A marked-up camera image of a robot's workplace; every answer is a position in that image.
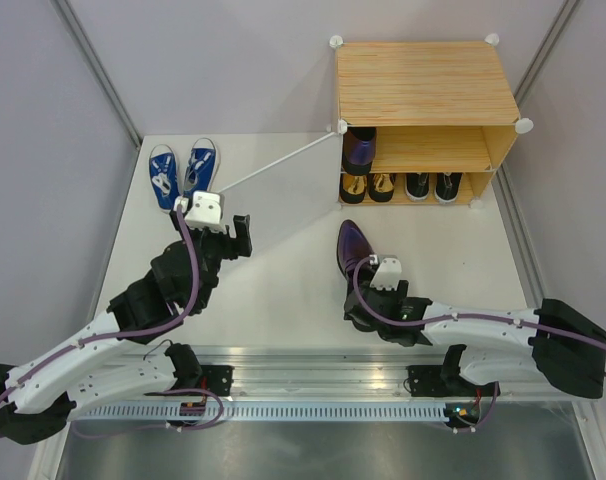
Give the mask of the purple pointed loafer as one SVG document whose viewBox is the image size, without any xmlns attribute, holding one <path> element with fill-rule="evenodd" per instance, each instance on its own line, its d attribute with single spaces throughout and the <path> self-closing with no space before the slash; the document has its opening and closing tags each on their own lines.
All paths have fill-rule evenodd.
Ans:
<svg viewBox="0 0 606 480">
<path fill-rule="evenodd" d="M 377 129 L 349 127 L 343 136 L 342 167 L 350 175 L 367 175 L 376 155 Z"/>
<path fill-rule="evenodd" d="M 341 275 L 347 283 L 346 295 L 353 291 L 353 275 L 357 264 L 374 254 L 367 238 L 352 220 L 344 220 L 338 231 L 336 259 Z"/>
</svg>

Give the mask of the white cabinet door panel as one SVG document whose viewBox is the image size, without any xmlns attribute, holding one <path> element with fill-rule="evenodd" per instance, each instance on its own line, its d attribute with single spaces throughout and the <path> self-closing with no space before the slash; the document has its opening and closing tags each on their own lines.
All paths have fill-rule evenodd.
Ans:
<svg viewBox="0 0 606 480">
<path fill-rule="evenodd" d="M 238 270 L 328 213 L 338 201 L 342 137 L 336 133 L 216 134 L 213 190 L 224 222 L 249 216 L 252 256 L 225 261 L 220 285 Z"/>
</svg>

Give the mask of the gold loafer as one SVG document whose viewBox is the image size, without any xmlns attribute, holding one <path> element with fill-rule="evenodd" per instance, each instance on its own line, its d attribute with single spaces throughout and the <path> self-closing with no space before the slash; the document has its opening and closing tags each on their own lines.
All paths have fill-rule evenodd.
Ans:
<svg viewBox="0 0 606 480">
<path fill-rule="evenodd" d="M 361 203 L 367 193 L 367 176 L 342 173 L 339 183 L 339 198 L 349 205 Z"/>
<path fill-rule="evenodd" d="M 394 195 L 396 175 L 394 173 L 375 173 L 368 177 L 369 197 L 377 203 L 387 203 Z"/>
</svg>

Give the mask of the black white sneaker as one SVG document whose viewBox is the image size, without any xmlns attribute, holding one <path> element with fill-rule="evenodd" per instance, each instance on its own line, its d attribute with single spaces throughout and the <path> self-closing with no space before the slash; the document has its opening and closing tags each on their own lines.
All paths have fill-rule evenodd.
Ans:
<svg viewBox="0 0 606 480">
<path fill-rule="evenodd" d="M 434 196 L 440 204 L 450 204 L 456 201 L 462 177 L 461 172 L 437 174 Z"/>
<path fill-rule="evenodd" d="M 406 173 L 405 193 L 412 202 L 422 202 L 429 194 L 429 173 Z"/>
</svg>

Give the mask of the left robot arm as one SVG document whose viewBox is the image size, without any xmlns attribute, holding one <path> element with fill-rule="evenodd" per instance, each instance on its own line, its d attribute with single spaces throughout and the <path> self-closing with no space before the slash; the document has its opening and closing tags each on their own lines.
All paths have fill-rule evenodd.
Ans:
<svg viewBox="0 0 606 480">
<path fill-rule="evenodd" d="M 71 338 L 22 366 L 0 364 L 0 439 L 30 445 L 62 431 L 86 412 L 132 396 L 196 396 L 206 388 L 193 349 L 173 343 L 158 357 L 100 373 L 104 363 L 174 330 L 206 307 L 225 260 L 250 257 L 250 218 L 235 216 L 220 232 L 192 230 L 171 216 L 180 240 L 152 259 L 144 277 Z"/>
</svg>

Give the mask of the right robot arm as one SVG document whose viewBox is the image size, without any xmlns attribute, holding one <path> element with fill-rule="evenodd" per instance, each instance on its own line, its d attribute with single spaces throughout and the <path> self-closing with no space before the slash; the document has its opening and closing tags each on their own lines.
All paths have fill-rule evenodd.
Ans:
<svg viewBox="0 0 606 480">
<path fill-rule="evenodd" d="M 473 312 L 410 297 L 407 287 L 400 281 L 395 290 L 377 290 L 368 277 L 349 279 L 344 317 L 389 343 L 445 349 L 439 381 L 446 392 L 528 379 L 575 397 L 602 397 L 606 331 L 565 302 Z"/>
</svg>

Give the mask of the wooden shoe cabinet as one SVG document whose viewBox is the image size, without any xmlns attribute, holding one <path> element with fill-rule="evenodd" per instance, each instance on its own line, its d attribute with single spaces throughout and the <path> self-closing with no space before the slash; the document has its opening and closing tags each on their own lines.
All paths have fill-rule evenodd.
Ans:
<svg viewBox="0 0 606 480">
<path fill-rule="evenodd" d="M 496 52 L 499 38 L 449 42 L 329 40 L 336 65 L 336 127 L 377 129 L 376 155 L 359 204 L 478 206 L 515 141 L 534 123 L 523 116 Z M 458 197 L 440 204 L 438 173 L 463 174 Z M 374 202 L 368 177 L 396 175 L 393 198 Z M 429 173 L 429 194 L 412 202 L 406 173 Z"/>
</svg>

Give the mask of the right blue canvas sneaker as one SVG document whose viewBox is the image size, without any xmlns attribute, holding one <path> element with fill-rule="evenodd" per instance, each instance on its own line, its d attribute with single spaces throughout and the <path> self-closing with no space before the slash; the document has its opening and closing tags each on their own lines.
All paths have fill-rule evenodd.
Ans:
<svg viewBox="0 0 606 480">
<path fill-rule="evenodd" d="M 215 144 L 209 138 L 199 138 L 190 151 L 183 182 L 184 196 L 191 198 L 196 191 L 209 191 L 217 171 Z"/>
</svg>

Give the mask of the blue canvas sneaker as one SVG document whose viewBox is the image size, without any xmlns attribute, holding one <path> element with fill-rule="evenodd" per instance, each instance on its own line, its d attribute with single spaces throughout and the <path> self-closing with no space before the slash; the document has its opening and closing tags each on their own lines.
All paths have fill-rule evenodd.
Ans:
<svg viewBox="0 0 606 480">
<path fill-rule="evenodd" d="M 196 191 L 209 191 L 217 171 L 215 144 L 209 138 L 199 138 L 190 151 L 183 182 L 184 196 L 191 198 Z"/>
<path fill-rule="evenodd" d="M 148 161 L 151 186 L 159 208 L 169 212 L 179 197 L 176 156 L 168 145 L 155 146 Z"/>
</svg>

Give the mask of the left blue canvas sneaker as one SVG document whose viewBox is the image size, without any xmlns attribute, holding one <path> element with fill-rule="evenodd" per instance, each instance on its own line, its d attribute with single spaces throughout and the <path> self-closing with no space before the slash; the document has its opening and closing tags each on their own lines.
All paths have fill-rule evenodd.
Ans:
<svg viewBox="0 0 606 480">
<path fill-rule="evenodd" d="M 155 146 L 148 161 L 151 186 L 159 208 L 169 212 L 179 197 L 176 156 L 168 145 Z"/>
</svg>

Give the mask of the aluminium rail base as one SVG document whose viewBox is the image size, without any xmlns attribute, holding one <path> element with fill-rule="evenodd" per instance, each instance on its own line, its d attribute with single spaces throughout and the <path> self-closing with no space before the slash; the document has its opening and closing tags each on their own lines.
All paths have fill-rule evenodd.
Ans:
<svg viewBox="0 0 606 480">
<path fill-rule="evenodd" d="M 188 397 L 208 393 L 240 401 L 386 402 L 468 399 L 413 397 L 407 368 L 440 365 L 446 353 L 382 352 L 352 355 L 205 355 L 172 344 L 147 356 L 121 355 L 107 364 L 73 368 L 60 359 L 39 384 L 55 397 L 75 403 L 79 413 L 110 402 L 140 397 Z M 499 382 L 506 398 L 566 400 L 570 396 L 546 380 Z"/>
</svg>

